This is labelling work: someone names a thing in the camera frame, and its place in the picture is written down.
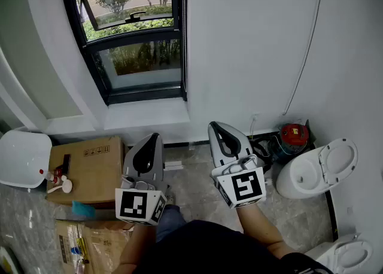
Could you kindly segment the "person's right forearm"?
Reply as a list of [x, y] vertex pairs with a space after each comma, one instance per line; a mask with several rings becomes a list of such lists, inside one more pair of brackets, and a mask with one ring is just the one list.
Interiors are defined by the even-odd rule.
[[275, 257], [281, 259], [287, 254], [296, 252], [286, 244], [279, 230], [262, 213], [257, 204], [242, 206], [236, 211], [244, 233], [264, 245]]

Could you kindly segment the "brown cardboard box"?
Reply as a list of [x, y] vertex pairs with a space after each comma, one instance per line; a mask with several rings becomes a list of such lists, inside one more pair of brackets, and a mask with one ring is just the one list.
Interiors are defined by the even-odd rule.
[[47, 194], [46, 199], [62, 205], [76, 201], [99, 209], [113, 208], [115, 189], [121, 186], [124, 155], [119, 136], [52, 147], [49, 170], [61, 168], [73, 186], [70, 193], [60, 188]]

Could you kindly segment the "small white toilet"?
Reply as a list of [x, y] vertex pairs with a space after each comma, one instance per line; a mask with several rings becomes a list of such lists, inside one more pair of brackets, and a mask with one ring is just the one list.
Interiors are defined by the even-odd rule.
[[305, 254], [334, 274], [351, 274], [371, 258], [373, 248], [356, 233], [339, 237], [334, 242], [323, 242]]

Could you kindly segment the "person's blue jeans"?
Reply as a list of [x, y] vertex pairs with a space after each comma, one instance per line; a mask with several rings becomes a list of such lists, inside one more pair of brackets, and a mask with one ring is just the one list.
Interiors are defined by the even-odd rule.
[[185, 224], [187, 222], [180, 211], [180, 207], [166, 205], [156, 227], [156, 243]]

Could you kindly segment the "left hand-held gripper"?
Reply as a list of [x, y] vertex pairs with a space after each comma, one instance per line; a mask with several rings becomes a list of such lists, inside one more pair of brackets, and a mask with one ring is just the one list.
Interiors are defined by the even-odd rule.
[[140, 140], [126, 154], [121, 187], [115, 190], [115, 215], [132, 224], [156, 226], [168, 199], [167, 186], [134, 178], [163, 180], [163, 142], [158, 133]]

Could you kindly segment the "flattened taped cardboard box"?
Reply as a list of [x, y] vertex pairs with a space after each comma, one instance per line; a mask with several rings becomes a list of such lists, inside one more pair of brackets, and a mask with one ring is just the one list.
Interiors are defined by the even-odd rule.
[[65, 274], [111, 274], [134, 228], [123, 221], [56, 220], [55, 226]]

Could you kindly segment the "person's black shirt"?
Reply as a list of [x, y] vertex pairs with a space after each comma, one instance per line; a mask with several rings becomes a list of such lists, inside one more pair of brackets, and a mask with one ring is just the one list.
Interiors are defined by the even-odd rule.
[[266, 246], [216, 223], [194, 220], [162, 240], [139, 242], [121, 255], [113, 274], [333, 274], [280, 243]]

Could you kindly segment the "teal cloth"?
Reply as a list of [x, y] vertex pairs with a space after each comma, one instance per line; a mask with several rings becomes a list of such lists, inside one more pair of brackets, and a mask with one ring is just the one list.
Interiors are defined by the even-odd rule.
[[90, 205], [78, 201], [72, 201], [72, 213], [74, 215], [92, 218], [95, 216], [96, 209]]

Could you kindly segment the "black baseboard strip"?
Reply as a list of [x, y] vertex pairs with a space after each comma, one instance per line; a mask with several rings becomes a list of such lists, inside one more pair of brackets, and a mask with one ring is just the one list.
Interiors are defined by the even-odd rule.
[[333, 240], [335, 241], [338, 239], [339, 235], [338, 235], [338, 227], [337, 227], [335, 209], [334, 209], [331, 192], [329, 191], [325, 192], [325, 197], [326, 197], [327, 206], [329, 209], [330, 222], [332, 226], [332, 236], [333, 236]]

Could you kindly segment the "black window frame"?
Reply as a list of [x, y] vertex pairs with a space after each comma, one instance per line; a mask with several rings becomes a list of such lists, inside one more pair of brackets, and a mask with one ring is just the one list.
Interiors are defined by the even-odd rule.
[[[187, 0], [63, 0], [105, 104], [187, 97]], [[125, 23], [145, 11], [141, 21]]]

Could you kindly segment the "large white toilet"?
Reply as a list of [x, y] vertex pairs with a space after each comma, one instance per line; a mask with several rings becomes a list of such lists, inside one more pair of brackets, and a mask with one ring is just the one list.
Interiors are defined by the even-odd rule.
[[348, 138], [307, 151], [289, 161], [276, 179], [276, 190], [287, 199], [307, 199], [329, 191], [357, 166], [358, 149]]

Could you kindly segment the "person's left forearm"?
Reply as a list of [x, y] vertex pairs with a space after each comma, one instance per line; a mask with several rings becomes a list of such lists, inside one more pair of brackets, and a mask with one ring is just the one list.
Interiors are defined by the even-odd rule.
[[156, 243], [156, 226], [136, 224], [121, 256], [121, 266], [137, 266], [144, 254]]

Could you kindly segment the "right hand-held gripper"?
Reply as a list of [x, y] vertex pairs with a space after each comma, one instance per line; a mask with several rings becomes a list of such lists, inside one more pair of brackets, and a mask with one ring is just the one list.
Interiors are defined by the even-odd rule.
[[[249, 139], [238, 129], [219, 121], [208, 126], [215, 169], [211, 178], [230, 209], [257, 203], [266, 198], [263, 168]], [[237, 160], [225, 165], [225, 160]]]

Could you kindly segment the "red and teal machine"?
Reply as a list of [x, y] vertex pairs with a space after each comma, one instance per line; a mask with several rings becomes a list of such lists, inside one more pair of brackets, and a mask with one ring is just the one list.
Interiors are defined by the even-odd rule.
[[274, 162], [286, 164], [310, 149], [315, 140], [309, 120], [305, 124], [286, 123], [281, 126], [276, 135], [271, 137], [268, 148]]

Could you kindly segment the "white plastic bar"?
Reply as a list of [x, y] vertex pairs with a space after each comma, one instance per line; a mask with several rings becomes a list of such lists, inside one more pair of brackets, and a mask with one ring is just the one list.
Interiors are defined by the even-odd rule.
[[184, 169], [182, 161], [165, 162], [163, 171], [177, 171]]

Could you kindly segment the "white window sill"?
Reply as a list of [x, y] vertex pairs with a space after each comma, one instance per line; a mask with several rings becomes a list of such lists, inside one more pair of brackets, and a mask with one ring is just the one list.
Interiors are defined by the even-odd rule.
[[105, 130], [188, 123], [186, 102], [181, 98], [156, 99], [110, 105]]

